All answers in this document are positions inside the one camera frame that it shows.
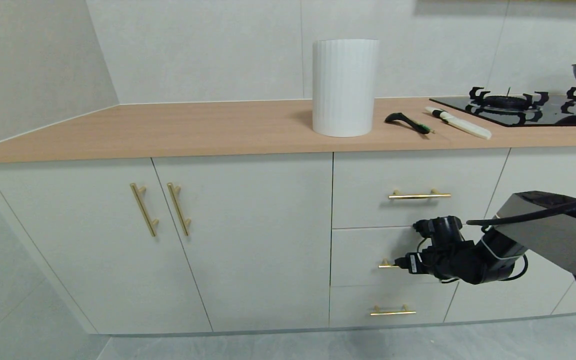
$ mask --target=white cabinet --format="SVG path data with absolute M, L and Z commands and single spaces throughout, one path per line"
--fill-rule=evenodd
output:
M 411 226 L 420 219 L 486 214 L 507 148 L 334 154 L 333 228 Z M 389 199 L 401 194 L 446 198 Z
M 455 283 L 332 287 L 330 328 L 441 323 L 455 287 Z
M 215 331 L 329 323 L 331 153 L 154 159 Z
M 524 276 L 471 285 L 459 281 L 446 322 L 491 321 L 550 315 L 570 286 L 569 273 L 532 251 Z M 517 260 L 512 275 L 523 267 Z
M 564 297 L 558 303 L 553 315 L 576 313 L 576 281 L 570 285 Z
M 412 227 L 341 228 L 332 231 L 330 285 L 439 283 L 432 275 L 414 275 L 407 269 L 379 268 L 417 250 L 422 237 Z M 430 245 L 426 240 L 420 249 Z
M 576 147 L 513 148 L 486 218 L 516 192 L 544 191 L 576 198 Z
M 493 217 L 511 194 L 523 191 L 576 197 L 576 147 L 513 148 L 486 217 Z M 517 280 L 482 285 L 460 283 L 446 321 L 550 315 L 569 289 L 573 276 L 532 251 L 526 255 L 528 272 Z M 514 273 L 522 266 L 522 260 L 517 260 Z M 576 306 L 562 307 L 559 311 L 564 312 L 564 309 L 576 310 Z
M 211 330 L 151 159 L 0 164 L 0 191 L 99 333 Z

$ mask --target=black glass cooktop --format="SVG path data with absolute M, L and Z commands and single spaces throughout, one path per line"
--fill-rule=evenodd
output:
M 487 96 L 475 87 L 470 96 L 437 97 L 431 101 L 503 126 L 576 126 L 576 88 L 566 95 L 547 92 Z

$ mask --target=black handle tool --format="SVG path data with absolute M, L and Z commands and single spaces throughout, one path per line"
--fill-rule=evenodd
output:
M 423 125 L 423 123 L 418 123 L 417 121 L 412 120 L 411 118 L 407 117 L 403 114 L 403 112 L 393 112 L 386 116 L 386 120 L 384 123 L 386 124 L 395 124 L 397 121 L 403 121 L 404 123 L 410 125 L 410 127 L 415 130 L 416 132 L 426 135 L 430 133 L 434 133 L 435 130 L 432 130 L 430 127 Z

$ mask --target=white backsplash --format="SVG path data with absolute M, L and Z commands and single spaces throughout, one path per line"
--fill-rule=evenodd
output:
M 87 0 L 121 103 L 312 96 L 313 41 L 381 40 L 378 97 L 565 92 L 576 1 Z
M 85 0 L 0 1 L 0 141 L 117 103 Z

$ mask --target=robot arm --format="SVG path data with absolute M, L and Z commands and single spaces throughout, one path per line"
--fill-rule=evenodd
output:
M 414 230 L 432 244 L 419 251 L 420 243 L 395 265 L 410 274 L 431 274 L 443 283 L 463 280 L 476 285 L 520 278 L 528 270 L 525 253 L 530 249 L 576 275 L 576 198 L 542 191 L 515 193 L 497 218 L 466 224 L 482 226 L 478 243 L 464 240 L 462 222 L 455 216 L 417 221 Z M 510 277 L 520 258 L 524 268 Z

